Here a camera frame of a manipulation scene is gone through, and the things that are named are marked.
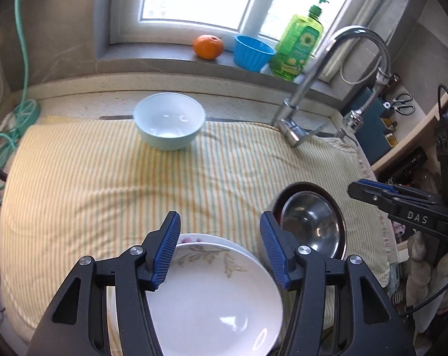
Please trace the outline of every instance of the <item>striped cloth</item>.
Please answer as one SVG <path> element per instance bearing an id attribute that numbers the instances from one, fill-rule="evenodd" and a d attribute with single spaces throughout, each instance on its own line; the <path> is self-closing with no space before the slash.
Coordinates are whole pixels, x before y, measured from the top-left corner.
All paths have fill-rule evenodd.
<path id="1" fill-rule="evenodd" d="M 350 145 L 313 137 L 292 149 L 262 124 L 207 122 L 190 147 L 162 152 L 143 143 L 130 120 L 46 117 L 23 137 L 5 189 L 0 270 L 6 312 L 30 340 L 81 256 L 118 256 L 159 228 L 169 210 L 180 213 L 183 233 L 225 237 L 261 258 L 261 212 L 298 181 L 334 197 L 346 221 L 347 254 L 360 254 L 385 286 L 390 225 L 377 208 L 346 193 L 362 176 Z M 292 295 L 283 297 L 287 322 Z M 326 299 L 328 327 L 334 296 Z M 120 355 L 118 333 L 109 331 L 112 354 Z"/>

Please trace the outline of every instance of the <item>chrome faucet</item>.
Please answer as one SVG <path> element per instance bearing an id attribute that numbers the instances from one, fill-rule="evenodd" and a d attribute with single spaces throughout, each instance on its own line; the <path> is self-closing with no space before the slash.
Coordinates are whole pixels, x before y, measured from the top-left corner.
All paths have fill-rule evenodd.
<path id="1" fill-rule="evenodd" d="M 303 82 L 298 86 L 296 91 L 282 103 L 277 113 L 272 119 L 271 125 L 276 126 L 286 137 L 291 147 L 296 147 L 304 142 L 310 135 L 314 135 L 318 130 L 313 130 L 308 133 L 304 131 L 293 120 L 293 116 L 298 111 L 298 104 L 303 100 L 305 94 L 310 90 L 314 81 L 323 71 L 334 52 L 339 48 L 341 44 L 349 39 L 357 37 L 363 37 L 374 42 L 380 50 L 380 66 L 377 70 L 376 81 L 372 89 L 372 94 L 369 99 L 357 110 L 350 111 L 343 121 L 343 127 L 340 128 L 334 136 L 336 138 L 343 138 L 347 136 L 344 126 L 350 127 L 352 130 L 357 131 L 363 124 L 362 115 L 371 106 L 377 96 L 381 93 L 382 89 L 388 84 L 390 80 L 390 54 L 388 53 L 387 46 L 382 38 L 363 26 L 348 26 L 338 30 L 324 45 L 323 53 L 316 59 L 313 67 L 305 74 Z"/>

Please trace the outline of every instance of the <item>orange fruit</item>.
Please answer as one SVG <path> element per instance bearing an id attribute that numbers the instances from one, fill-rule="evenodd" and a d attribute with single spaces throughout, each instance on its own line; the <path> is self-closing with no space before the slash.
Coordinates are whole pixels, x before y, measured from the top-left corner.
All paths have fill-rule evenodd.
<path id="1" fill-rule="evenodd" d="M 222 40 L 211 34 L 202 34 L 192 42 L 192 48 L 202 59 L 214 60 L 224 52 Z"/>

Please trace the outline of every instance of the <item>ribbed blue container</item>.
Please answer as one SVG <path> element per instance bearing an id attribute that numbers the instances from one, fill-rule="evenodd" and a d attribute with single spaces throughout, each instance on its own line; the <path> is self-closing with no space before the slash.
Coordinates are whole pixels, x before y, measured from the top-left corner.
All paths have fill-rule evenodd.
<path id="1" fill-rule="evenodd" d="M 275 53 L 272 47 L 253 37 L 235 36 L 234 63 L 240 68 L 260 72 Z"/>

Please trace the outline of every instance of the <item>plate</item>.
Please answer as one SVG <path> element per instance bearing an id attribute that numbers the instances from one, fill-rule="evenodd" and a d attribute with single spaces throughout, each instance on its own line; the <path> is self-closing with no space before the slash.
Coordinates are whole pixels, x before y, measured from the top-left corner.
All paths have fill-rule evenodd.
<path id="1" fill-rule="evenodd" d="M 166 280 L 146 298 L 164 356 L 266 356 L 282 325 L 280 293 L 265 268 L 219 244 L 177 246 Z"/>
<path id="2" fill-rule="evenodd" d="M 219 237 L 217 235 L 202 234 L 202 233 L 183 233 L 183 234 L 179 235 L 178 245 L 179 244 L 189 244 L 190 242 L 209 242 L 211 244 L 219 244 L 219 245 L 229 246 L 230 248 L 233 248 L 233 249 L 237 250 L 238 252 L 247 254 L 247 256 L 252 257 L 255 261 L 258 261 L 256 259 L 256 256 L 254 256 L 251 252 L 249 252 L 244 247 L 240 246 L 239 244 L 236 244 L 235 242 L 232 242 L 230 240 L 226 240 L 225 238 Z"/>

